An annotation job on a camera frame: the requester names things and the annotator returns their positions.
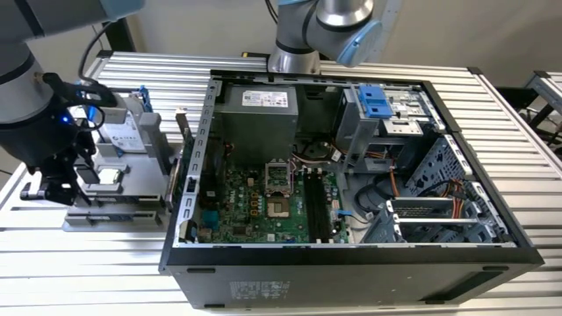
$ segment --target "green circuit board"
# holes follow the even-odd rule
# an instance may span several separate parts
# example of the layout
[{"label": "green circuit board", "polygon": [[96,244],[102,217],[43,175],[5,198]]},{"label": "green circuit board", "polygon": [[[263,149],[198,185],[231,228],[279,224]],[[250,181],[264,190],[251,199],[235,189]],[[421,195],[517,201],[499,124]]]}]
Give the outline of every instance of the green circuit board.
[{"label": "green circuit board", "polygon": [[[204,234],[199,234],[200,242],[310,243],[303,172],[294,175],[290,197],[266,196],[264,172],[264,168],[227,169],[224,201],[219,204],[218,210],[204,210],[214,215],[211,218],[218,224],[203,225]],[[282,170],[274,175],[274,179],[276,182],[283,181]],[[341,205],[334,174],[327,173],[323,176],[323,183],[327,212],[333,212],[333,201],[337,200]],[[338,222],[341,231],[333,235],[334,242],[347,242],[346,224],[343,221]]]}]

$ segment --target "power supply label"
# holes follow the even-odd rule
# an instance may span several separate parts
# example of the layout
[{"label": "power supply label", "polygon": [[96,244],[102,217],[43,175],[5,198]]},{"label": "power supply label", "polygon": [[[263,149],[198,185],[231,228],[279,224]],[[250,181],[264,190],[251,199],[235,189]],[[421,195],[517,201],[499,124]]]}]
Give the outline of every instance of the power supply label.
[{"label": "power supply label", "polygon": [[244,91],[244,107],[288,107],[286,92]]}]

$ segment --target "metal workbench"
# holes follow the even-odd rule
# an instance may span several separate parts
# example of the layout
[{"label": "metal workbench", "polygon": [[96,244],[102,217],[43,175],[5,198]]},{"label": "metal workbench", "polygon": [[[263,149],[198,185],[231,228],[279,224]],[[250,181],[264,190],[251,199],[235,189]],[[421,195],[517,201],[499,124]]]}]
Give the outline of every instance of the metal workbench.
[{"label": "metal workbench", "polygon": [[[148,87],[162,129],[179,142],[174,113],[184,108],[196,129],[211,68],[263,71],[266,61],[115,53],[96,59],[91,73],[112,87]],[[322,73],[431,81],[546,264],[458,307],[216,312],[562,315],[562,166],[487,79],[466,68],[366,64],[349,69],[330,62]],[[0,194],[0,306],[13,306],[0,314],[187,315],[191,307],[174,279],[158,274],[164,232],[63,232],[64,207],[19,200],[25,177],[20,166]]]},{"label": "metal workbench", "polygon": [[526,88],[534,89],[553,110],[562,114],[562,72],[535,71]]}]

